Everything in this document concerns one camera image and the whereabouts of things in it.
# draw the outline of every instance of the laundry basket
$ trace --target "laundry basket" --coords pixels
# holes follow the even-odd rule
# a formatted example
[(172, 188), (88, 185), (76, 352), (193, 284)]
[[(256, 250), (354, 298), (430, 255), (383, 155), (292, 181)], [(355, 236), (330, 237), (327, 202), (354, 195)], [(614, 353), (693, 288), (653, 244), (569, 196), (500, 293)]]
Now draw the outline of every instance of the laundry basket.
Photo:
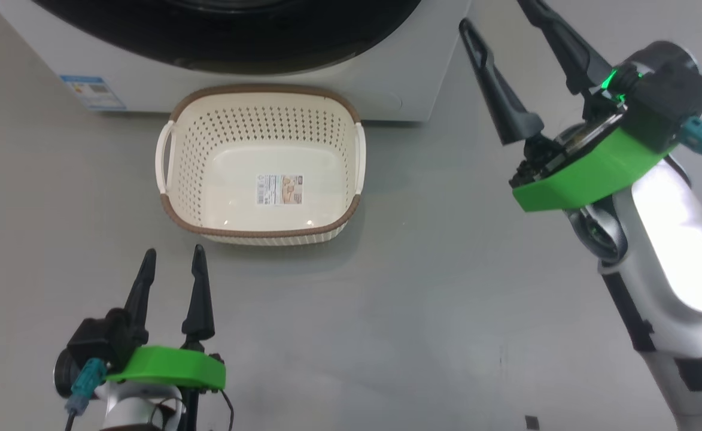
[(364, 128), (340, 96), (214, 87), (175, 107), (157, 142), (156, 178), (162, 206), (183, 229), (217, 242), (302, 245), (345, 228), (365, 164)]

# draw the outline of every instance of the gray floor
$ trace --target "gray floor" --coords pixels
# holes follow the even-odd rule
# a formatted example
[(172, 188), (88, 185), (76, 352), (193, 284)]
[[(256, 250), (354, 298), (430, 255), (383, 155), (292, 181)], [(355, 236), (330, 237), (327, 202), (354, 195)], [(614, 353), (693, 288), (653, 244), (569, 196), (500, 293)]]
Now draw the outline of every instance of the gray floor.
[[(674, 38), (702, 63), (702, 5), (550, 3), (610, 60)], [(577, 118), (514, 2), (472, 16), (548, 131)], [(87, 112), (0, 17), (0, 429), (63, 427), (56, 355), (83, 317), (123, 303), (148, 247), (151, 341), (183, 341), (200, 239), (159, 204), (164, 122)], [(333, 242), (201, 241), (217, 318), (207, 346), (227, 361), (235, 429), (523, 429), (526, 414), (547, 430), (673, 428), (594, 259), (562, 215), (513, 201), (520, 148), (500, 148), (462, 51), (429, 123), (369, 126), (367, 139), (363, 203)], [(702, 159), (679, 157), (702, 200)], [(202, 409), (200, 429), (225, 428), (222, 399)], [(75, 429), (103, 412), (94, 403)]]

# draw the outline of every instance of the black round door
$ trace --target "black round door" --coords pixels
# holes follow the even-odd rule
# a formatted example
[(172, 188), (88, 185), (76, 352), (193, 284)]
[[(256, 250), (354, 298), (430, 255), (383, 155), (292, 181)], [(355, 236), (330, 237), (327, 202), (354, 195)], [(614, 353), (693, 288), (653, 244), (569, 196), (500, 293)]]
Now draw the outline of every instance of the black round door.
[(398, 28), (420, 0), (34, 2), (99, 39), (164, 63), (284, 74), (361, 54)]

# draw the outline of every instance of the brown basket rim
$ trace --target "brown basket rim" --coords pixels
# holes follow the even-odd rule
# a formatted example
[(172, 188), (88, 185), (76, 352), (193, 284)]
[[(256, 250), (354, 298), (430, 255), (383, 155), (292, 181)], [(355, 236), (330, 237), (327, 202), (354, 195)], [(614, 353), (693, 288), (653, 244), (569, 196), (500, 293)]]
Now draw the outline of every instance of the brown basket rim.
[[(348, 110), (348, 114), (351, 114), (351, 119), (354, 123), (360, 123), (361, 119), (358, 116), (356, 109), (348, 102), (343, 96), (337, 95), (329, 90), (324, 90), (323, 88), (315, 87), (304, 87), (301, 85), (282, 85), (282, 84), (242, 84), (242, 85), (223, 85), (220, 87), (210, 87), (202, 90), (195, 91), (190, 95), (186, 96), (173, 110), (170, 114), (170, 120), (175, 122), (181, 117), (181, 113), (194, 101), (200, 98), (206, 98), (206, 96), (214, 95), (229, 95), (230, 93), (296, 93), (297, 95), (310, 95), (310, 96), (322, 96), (323, 98), (332, 99), (345, 107)], [(228, 229), (211, 229), (203, 228), (200, 226), (194, 226), (188, 223), (183, 218), (181, 218), (178, 213), (175, 212), (175, 208), (172, 207), (170, 203), (170, 196), (167, 193), (162, 193), (160, 195), (162, 200), (162, 208), (170, 219), (175, 222), (182, 229), (189, 232), (194, 232), (198, 235), (210, 235), (210, 236), (227, 236), (231, 238), (291, 238), (297, 236), (309, 236), (309, 235), (321, 235), (327, 232), (331, 232), (343, 224), (348, 223), (351, 216), (354, 215), (356, 209), (361, 202), (361, 195), (356, 194), (351, 200), (351, 205), (348, 206), (345, 213), (335, 220), (333, 223), (327, 224), (326, 226), (320, 226), (317, 228), (310, 229), (296, 229), (287, 231), (235, 231)]]
[(333, 93), (323, 88), (304, 87), (302, 85), (285, 85), (285, 84), (240, 84), (240, 85), (221, 85), (219, 87), (203, 88), (183, 98), (183, 100), (172, 110), (170, 120), (175, 122), (181, 117), (181, 113), (186, 107), (201, 98), (214, 95), (231, 95), (231, 93), (295, 93), (295, 95), (321, 96), (322, 98), (332, 99), (345, 107), (348, 114), (351, 114), (351, 119), (354, 123), (361, 123), (358, 112), (343, 96)]

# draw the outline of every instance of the basket handle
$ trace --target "basket handle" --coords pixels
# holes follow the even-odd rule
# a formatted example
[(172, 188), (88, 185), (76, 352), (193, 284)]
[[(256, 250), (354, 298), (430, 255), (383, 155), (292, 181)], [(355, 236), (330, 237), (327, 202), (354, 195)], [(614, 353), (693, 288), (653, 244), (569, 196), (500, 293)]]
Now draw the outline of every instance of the basket handle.
[[(170, 120), (162, 128), (162, 133), (159, 134), (159, 140), (157, 140), (157, 153), (156, 158), (154, 158), (154, 171), (157, 175), (157, 188), (159, 188), (159, 193), (167, 194), (168, 181), (172, 174), (172, 159), (175, 155), (175, 131), (173, 131), (173, 126), (175, 126), (175, 121)], [(170, 135), (170, 162), (167, 166), (167, 179), (165, 179), (165, 148), (167, 147), (167, 137)]]
[(356, 194), (364, 188), (364, 175), (367, 173), (367, 135), (361, 123), (356, 123)]

